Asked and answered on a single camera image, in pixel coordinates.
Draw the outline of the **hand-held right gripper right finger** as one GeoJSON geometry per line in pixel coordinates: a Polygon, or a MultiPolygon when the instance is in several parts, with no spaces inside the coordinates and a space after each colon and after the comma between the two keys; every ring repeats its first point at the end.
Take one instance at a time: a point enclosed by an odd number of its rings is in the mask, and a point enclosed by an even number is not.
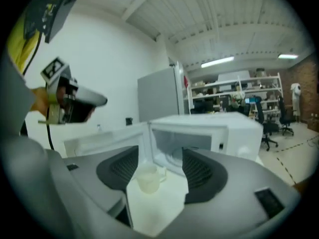
{"type": "Polygon", "coordinates": [[[161,239],[265,239],[300,201],[296,189],[248,159],[184,148],[182,169],[185,206],[161,239]]]}

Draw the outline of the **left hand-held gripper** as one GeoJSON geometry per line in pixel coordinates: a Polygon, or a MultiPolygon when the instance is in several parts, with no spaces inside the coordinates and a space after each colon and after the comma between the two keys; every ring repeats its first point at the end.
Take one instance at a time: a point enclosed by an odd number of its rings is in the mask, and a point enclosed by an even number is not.
{"type": "Polygon", "coordinates": [[[39,123],[45,125],[83,123],[95,107],[107,104],[108,99],[104,95],[83,86],[78,87],[77,81],[71,76],[69,64],[59,57],[50,62],[40,74],[45,80],[49,107],[45,120],[40,120],[39,123]],[[74,95],[64,96],[64,106],[61,106],[56,99],[56,91],[60,86],[70,89],[71,93],[74,91],[74,95]]]}

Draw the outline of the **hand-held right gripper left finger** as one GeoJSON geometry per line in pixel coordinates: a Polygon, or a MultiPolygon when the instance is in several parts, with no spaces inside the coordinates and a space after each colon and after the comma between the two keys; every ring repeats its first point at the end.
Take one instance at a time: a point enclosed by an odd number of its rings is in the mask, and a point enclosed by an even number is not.
{"type": "Polygon", "coordinates": [[[70,182],[103,213],[132,227],[126,187],[138,167],[137,146],[71,158],[62,158],[53,150],[47,154],[60,193],[70,192],[69,186],[61,188],[62,183],[70,182]]]}

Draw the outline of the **person's left hand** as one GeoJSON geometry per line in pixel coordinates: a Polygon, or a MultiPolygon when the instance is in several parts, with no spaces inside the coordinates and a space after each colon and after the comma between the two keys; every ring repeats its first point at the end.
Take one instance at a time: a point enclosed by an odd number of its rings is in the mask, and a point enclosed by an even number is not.
{"type": "Polygon", "coordinates": [[[58,101],[58,103],[61,105],[61,106],[64,106],[64,96],[68,94],[68,95],[74,95],[74,91],[71,93],[70,92],[70,89],[66,89],[65,86],[60,86],[57,88],[57,91],[56,91],[56,99],[58,101]]]}

